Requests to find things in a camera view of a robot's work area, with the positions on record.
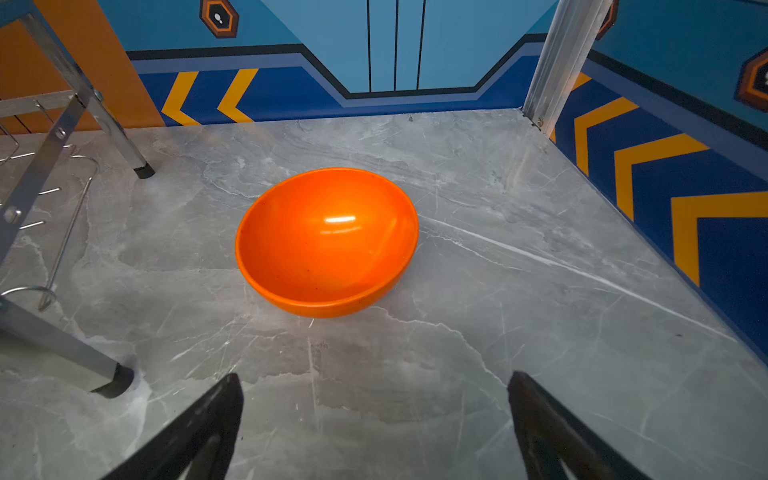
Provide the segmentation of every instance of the black rubber foot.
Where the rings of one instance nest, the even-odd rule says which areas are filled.
[[[91,392],[98,393],[107,399],[113,399],[128,390],[128,387],[131,386],[131,383],[133,382],[134,371],[118,363],[118,366],[114,369],[114,377],[112,377],[112,381],[107,385],[100,386],[96,390],[91,390]]]
[[[154,168],[152,168],[151,165],[146,164],[143,167],[134,168],[134,172],[136,172],[136,175],[138,175],[139,178],[144,179],[154,175]]]

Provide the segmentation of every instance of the hexagonal decal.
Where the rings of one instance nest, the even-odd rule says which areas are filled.
[[[237,36],[240,16],[229,0],[200,0],[200,20],[216,38]]]
[[[595,40],[600,40],[603,38],[603,35],[611,29],[612,26],[616,23],[616,17],[619,15],[619,0],[614,0],[613,3],[611,3],[611,6],[608,8],[608,13],[605,14],[605,20],[603,20],[603,25],[600,26],[600,30],[598,30],[598,36],[595,37]]]
[[[768,48],[744,62],[736,99],[757,110],[768,111]]]

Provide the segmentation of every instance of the light blue wall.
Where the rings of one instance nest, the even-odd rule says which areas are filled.
[[[266,0],[264,4],[347,90],[352,93],[368,91],[366,2]]]
[[[415,90],[419,71],[419,43],[422,39],[421,0],[400,0],[397,31],[397,89]]]
[[[533,24],[528,33],[549,33],[549,27],[552,25],[554,11],[558,9],[558,3],[555,2],[546,13],[544,13],[536,23]]]
[[[99,0],[126,51],[300,43],[262,2],[230,3],[240,14],[236,38],[214,37],[196,0]]]
[[[395,0],[371,2],[371,77],[373,91],[395,88]]]
[[[768,6],[736,0],[621,0],[593,49],[768,130],[736,101],[743,63],[768,47]]]
[[[420,88],[477,84],[555,0],[427,0]]]

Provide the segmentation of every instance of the metal pole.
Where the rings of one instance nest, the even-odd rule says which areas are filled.
[[[67,108],[45,136],[32,162],[17,180],[11,194],[0,206],[0,264],[11,249],[19,227],[32,210],[32,204],[37,200],[40,190],[61,155],[61,150],[84,111],[77,97],[69,101]]]
[[[523,115],[547,136],[560,117],[611,0],[560,0],[533,74]]]
[[[86,390],[114,398],[133,382],[133,370],[4,297],[0,297],[0,330],[15,337],[0,336],[0,355]]]
[[[154,175],[152,166],[147,163],[134,142],[126,137],[123,127],[101,103],[101,94],[94,90],[93,85],[72,56],[63,49],[61,42],[55,37],[40,11],[33,5],[30,10],[30,13],[24,15],[21,21],[40,49],[69,83],[69,86],[91,112],[101,129],[107,133],[109,139],[118,148],[125,161],[134,169],[136,175],[139,178],[149,178]]]

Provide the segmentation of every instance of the metal rack leg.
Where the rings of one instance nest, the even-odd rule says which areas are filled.
[[[21,21],[40,49],[69,83],[80,101],[118,148],[125,161],[134,169],[136,175],[139,178],[149,178],[154,175],[152,166],[147,163],[134,142],[125,136],[123,127],[101,103],[101,94],[96,92],[78,64],[64,49],[40,11],[34,5],[28,5],[28,8],[30,12],[22,16]]]
[[[133,382],[132,369],[6,298],[0,298],[0,330],[15,337],[0,336],[0,356],[35,364],[108,399],[125,392]]]

